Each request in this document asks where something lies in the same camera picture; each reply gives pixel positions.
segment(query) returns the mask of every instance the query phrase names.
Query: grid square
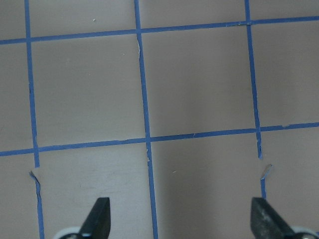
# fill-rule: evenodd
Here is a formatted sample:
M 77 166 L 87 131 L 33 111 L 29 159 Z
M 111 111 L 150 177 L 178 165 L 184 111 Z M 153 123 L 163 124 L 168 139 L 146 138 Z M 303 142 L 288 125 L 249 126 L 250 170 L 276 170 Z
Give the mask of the grid square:
M 252 27 L 261 126 L 319 121 L 318 23 Z
M 135 29 L 132 0 L 29 0 L 32 36 Z
M 290 225 L 319 231 L 319 128 L 263 132 L 267 200 Z
M 145 137 L 135 35 L 32 45 L 39 145 Z
M 40 153 L 47 238 L 81 226 L 98 197 L 110 197 L 110 238 L 152 238 L 145 144 Z
M 143 28 L 245 20 L 244 1 L 140 0 Z
M 318 16 L 317 0 L 250 0 L 252 19 Z
M 24 1 L 1 1 L 0 40 L 25 38 Z
M 1 238 L 39 238 L 33 154 L 0 158 Z
M 154 142 L 152 152 L 159 238 L 252 238 L 263 170 L 254 134 Z
M 25 44 L 0 46 L 0 150 L 33 148 Z
M 246 28 L 143 39 L 152 136 L 255 127 Z

